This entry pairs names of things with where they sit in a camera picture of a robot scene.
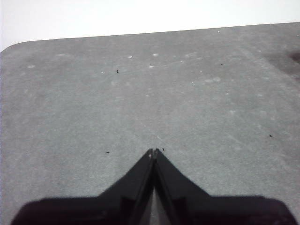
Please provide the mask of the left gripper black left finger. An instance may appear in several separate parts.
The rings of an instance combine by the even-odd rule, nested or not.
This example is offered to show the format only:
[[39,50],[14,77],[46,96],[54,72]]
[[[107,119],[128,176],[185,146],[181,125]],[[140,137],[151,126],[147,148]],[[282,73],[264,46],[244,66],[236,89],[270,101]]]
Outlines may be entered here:
[[146,153],[118,181],[94,197],[44,198],[19,210],[14,225],[129,225],[150,211],[154,151]]

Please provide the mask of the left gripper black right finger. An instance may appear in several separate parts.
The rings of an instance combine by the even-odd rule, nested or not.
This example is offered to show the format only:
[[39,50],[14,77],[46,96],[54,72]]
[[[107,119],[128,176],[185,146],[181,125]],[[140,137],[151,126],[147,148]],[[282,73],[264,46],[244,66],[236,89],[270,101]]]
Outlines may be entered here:
[[288,207],[263,196],[212,196],[154,150],[155,190],[172,225],[295,225]]

